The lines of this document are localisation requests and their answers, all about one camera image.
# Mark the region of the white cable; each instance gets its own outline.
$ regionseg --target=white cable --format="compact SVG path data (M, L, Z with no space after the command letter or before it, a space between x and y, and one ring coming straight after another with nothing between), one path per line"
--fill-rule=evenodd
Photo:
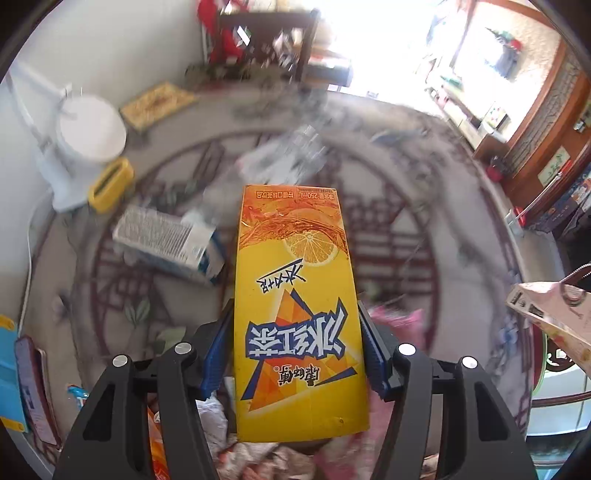
M22 325L25 320L25 314L27 313L27 304L29 303L29 291L31 290L31 275L33 274L33 255L31 254L31 224L33 223L33 217L37 213L37 209L41 206L43 200L46 199L48 194L52 193L51 189L47 190L41 197L35 202L31 213L29 214L29 220L27 222L27 250L29 254L29 270L27 273L27 285L25 286L25 296L22 299L21 316L18 321L18 337L21 336Z

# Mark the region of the trash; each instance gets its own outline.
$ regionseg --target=trash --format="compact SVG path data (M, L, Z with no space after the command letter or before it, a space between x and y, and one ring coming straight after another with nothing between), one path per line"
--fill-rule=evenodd
M312 480L316 466L312 458L289 447L279 447L270 458L258 465L249 465L243 480Z
M78 406L78 410L80 410L84 406L84 403L86 403L88 392L84 388L74 384L70 384L66 388L70 396L76 400L76 405Z
M296 185L318 173L324 162L318 133L303 125L241 156L204 189L197 208L210 225L235 226L245 185Z
M277 445L277 443L234 443L221 452L215 462L220 480L238 480L248 465L260 463Z
M220 480L312 480L311 457L277 443L234 443L216 462Z
M295 442L367 429L357 296L336 190L249 185L238 235L238 437Z
M160 427L156 425L155 415L148 408L148 435L150 436L150 453L152 454L152 468L156 480L170 480L166 456L164 454L164 443Z
M210 285L216 284L225 261L217 232L196 211L180 218L130 205L113 240L148 264Z
M368 309L374 323L389 326L398 340L424 348L424 313L404 313L385 304ZM394 402L384 402L369 390L369 430L332 439L314 456L329 480L369 480L388 430Z
M196 400L195 403L209 452L212 458L217 458L217 454L227 446L228 420L224 415L223 406L215 393L207 400Z

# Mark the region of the red object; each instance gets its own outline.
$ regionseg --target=red object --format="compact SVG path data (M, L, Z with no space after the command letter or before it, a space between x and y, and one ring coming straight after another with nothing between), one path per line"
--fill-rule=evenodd
M523 212L523 208L521 207L514 207L513 208L513 213L515 214L515 216L519 216L519 214ZM523 217L521 217L519 220L517 220L519 222L519 224L521 226L525 226L525 215Z
M233 5L236 5L241 11L247 11L246 6L238 1L231 0ZM207 30L207 33L212 37L217 37L217 15L219 10L215 0L201 0L197 6L197 18ZM224 28L220 34L221 44L215 42L212 53L209 57L209 63L223 63L228 57L237 57L238 60L242 58L244 52L241 48L236 46L234 42L234 35L231 30Z
M503 179L503 174L492 165L488 165L486 168L486 176L495 183L499 183Z
M521 44L521 42L519 40L511 40L509 42L509 46L516 49L517 51L521 51L521 49L523 48L523 45Z

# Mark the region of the red cloth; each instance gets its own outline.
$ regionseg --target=red cloth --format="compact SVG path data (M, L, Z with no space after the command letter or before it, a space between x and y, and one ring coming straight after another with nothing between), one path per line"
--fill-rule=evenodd
M230 1L241 11L248 10L239 0ZM216 38L218 12L219 10L215 0L201 0L197 6L197 18L203 24L207 33L214 39ZM240 60L244 51L236 46L232 31L227 28L222 29L221 38L221 44L216 43L213 47L212 54L209 57L209 63L221 63L226 61L228 57L237 57Z

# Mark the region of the white wall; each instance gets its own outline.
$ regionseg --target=white wall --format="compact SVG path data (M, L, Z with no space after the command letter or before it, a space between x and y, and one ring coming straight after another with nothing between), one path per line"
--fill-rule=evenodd
M162 81L180 81L202 61L196 0L63 0L18 60L58 86L97 93L116 106ZM51 101L15 78L35 120L50 127ZM0 85L0 313L16 318L27 270L26 223L47 189L34 142Z

